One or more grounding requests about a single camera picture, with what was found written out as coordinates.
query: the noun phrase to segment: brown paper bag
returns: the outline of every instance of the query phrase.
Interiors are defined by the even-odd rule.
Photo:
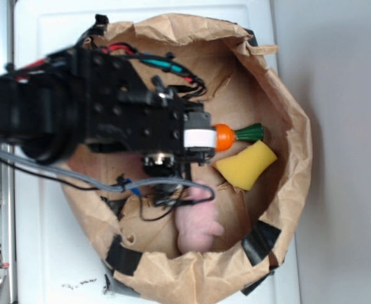
[[[225,235],[212,252],[180,255],[173,217],[143,222],[139,199],[127,193],[80,192],[65,187],[65,195],[89,241],[114,278],[141,297],[161,303],[215,303],[264,278],[281,265],[303,210],[311,178],[312,147],[309,120],[278,75],[267,69],[263,55],[275,46],[252,46],[252,35],[238,25],[199,16],[167,14],[133,24],[109,24],[97,46],[115,41],[144,52],[176,55],[176,61],[204,79],[205,110],[214,124],[241,129],[261,122],[264,142],[278,160],[248,192],[230,186],[211,166],[194,166],[194,179],[217,185],[219,222]],[[172,75],[134,64],[146,83],[158,73],[166,84]],[[236,142],[213,161],[234,155],[248,144]],[[111,184],[118,175],[146,177],[139,155],[92,154],[80,147],[68,162],[75,171]],[[142,202],[145,213],[158,216],[152,192]],[[118,220],[101,197],[127,199]]]

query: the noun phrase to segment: metal frame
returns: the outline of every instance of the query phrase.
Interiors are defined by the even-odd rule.
[[[13,62],[13,8],[16,0],[0,0],[0,73]],[[13,148],[2,146],[6,151]],[[0,303],[17,301],[15,250],[15,178],[13,169],[0,166]]]

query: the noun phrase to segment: white wall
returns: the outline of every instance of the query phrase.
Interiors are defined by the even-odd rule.
[[[303,304],[371,303],[371,0],[273,0],[281,78],[311,119]]]

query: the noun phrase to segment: yellow sponge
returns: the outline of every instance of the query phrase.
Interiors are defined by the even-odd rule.
[[[237,155],[218,160],[214,167],[231,185],[250,190],[260,174],[276,160],[274,152],[257,141]]]

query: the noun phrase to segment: pink plush toy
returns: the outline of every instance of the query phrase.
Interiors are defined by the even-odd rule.
[[[187,200],[208,198],[209,193],[203,189],[189,188]],[[178,234],[178,249],[182,254],[189,251],[201,253],[211,249],[215,236],[221,236],[225,229],[216,219],[218,209],[215,200],[178,207],[175,211],[175,224]]]

